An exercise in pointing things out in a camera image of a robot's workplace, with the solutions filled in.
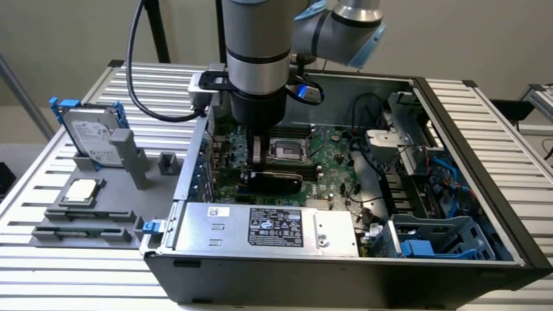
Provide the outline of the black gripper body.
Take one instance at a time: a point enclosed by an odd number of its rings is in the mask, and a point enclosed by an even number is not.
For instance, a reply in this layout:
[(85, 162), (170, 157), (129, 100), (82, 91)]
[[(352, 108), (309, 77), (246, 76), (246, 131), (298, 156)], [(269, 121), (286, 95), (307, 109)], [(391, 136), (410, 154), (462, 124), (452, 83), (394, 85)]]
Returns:
[(231, 116), (251, 135), (263, 135), (285, 115), (286, 91), (251, 95), (242, 91), (230, 93)]

